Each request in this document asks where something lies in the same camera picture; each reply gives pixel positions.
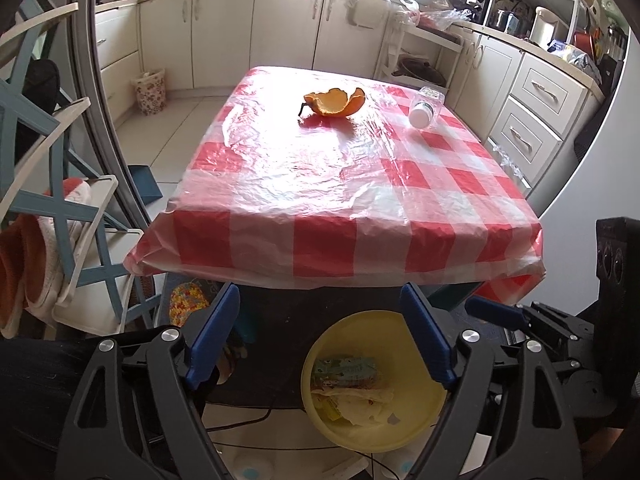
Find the plastic bottle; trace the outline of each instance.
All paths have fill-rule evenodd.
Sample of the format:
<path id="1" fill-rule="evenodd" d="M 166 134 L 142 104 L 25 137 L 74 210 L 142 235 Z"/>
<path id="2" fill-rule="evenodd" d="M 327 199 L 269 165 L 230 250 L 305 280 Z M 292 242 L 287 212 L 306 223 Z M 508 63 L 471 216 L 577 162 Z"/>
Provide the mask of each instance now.
<path id="1" fill-rule="evenodd" d="M 271 480 L 273 464 L 262 456 L 242 454 L 234 460 L 233 475 L 236 480 Z"/>
<path id="2" fill-rule="evenodd" d="M 435 88 L 425 86 L 421 88 L 411 101 L 409 122 L 414 128 L 423 130 L 435 123 L 444 105 L 444 94 Z"/>
<path id="3" fill-rule="evenodd" d="M 416 455 L 407 449 L 401 448 L 388 452 L 382 459 L 382 463 L 398 475 L 402 480 L 411 468 L 414 466 Z M 388 469 L 381 467 L 382 474 L 386 478 L 395 479 L 396 477 Z"/>

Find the yellow bucket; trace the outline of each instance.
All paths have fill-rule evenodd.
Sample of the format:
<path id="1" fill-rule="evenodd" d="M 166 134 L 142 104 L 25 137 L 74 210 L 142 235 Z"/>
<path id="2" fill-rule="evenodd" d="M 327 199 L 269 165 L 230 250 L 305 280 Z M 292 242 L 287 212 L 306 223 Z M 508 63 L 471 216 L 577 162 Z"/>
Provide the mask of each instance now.
<path id="1" fill-rule="evenodd" d="M 375 359 L 385 386 L 394 390 L 390 407 L 398 422 L 365 427 L 319 415 L 311 396 L 311 372 L 316 359 L 335 356 Z M 382 453 L 411 442 L 436 422 L 446 396 L 431 379 L 402 315 L 388 310 L 359 312 L 329 327 L 306 356 L 300 391 L 318 431 L 334 444 L 361 453 Z"/>

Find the drawer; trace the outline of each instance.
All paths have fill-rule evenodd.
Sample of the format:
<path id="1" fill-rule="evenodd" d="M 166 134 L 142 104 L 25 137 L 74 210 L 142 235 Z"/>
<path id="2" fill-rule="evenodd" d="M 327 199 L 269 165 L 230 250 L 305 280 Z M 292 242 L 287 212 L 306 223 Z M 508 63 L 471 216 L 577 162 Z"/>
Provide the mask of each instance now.
<path id="1" fill-rule="evenodd" d="M 138 50 L 137 30 L 136 6 L 95 15 L 95 41 L 101 69 Z"/>
<path id="2" fill-rule="evenodd" d="M 490 136 L 532 185 L 562 144 L 562 139 L 513 97 L 507 99 Z"/>
<path id="3" fill-rule="evenodd" d="M 511 95 L 565 139 L 580 113 L 587 89 L 556 67 L 526 54 Z"/>
<path id="4" fill-rule="evenodd" d="M 136 93 L 131 79 L 139 73 L 140 57 L 137 51 L 100 71 L 111 122 L 115 123 L 124 112 L 135 104 Z"/>

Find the white towel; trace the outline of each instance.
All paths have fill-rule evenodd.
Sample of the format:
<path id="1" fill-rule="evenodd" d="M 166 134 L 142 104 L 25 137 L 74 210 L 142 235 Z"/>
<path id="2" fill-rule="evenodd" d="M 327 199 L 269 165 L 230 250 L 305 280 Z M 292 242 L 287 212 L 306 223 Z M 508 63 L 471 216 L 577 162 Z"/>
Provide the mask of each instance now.
<path id="1" fill-rule="evenodd" d="M 353 25 L 376 28 L 386 20 L 389 12 L 389 0 L 354 0 L 351 21 Z"/>

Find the checkered tablecloth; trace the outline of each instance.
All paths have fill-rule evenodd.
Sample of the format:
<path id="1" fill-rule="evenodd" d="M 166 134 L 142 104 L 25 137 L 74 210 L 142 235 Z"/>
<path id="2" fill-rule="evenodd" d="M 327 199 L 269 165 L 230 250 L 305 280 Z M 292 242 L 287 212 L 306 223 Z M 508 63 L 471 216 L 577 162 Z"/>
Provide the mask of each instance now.
<path id="1" fill-rule="evenodd" d="M 299 120 L 304 94 L 356 86 L 367 101 L 351 117 Z M 519 300 L 544 274 L 538 218 L 447 109 L 412 128 L 413 94 L 251 70 L 125 266 L 268 288 L 491 281 L 486 296 Z"/>

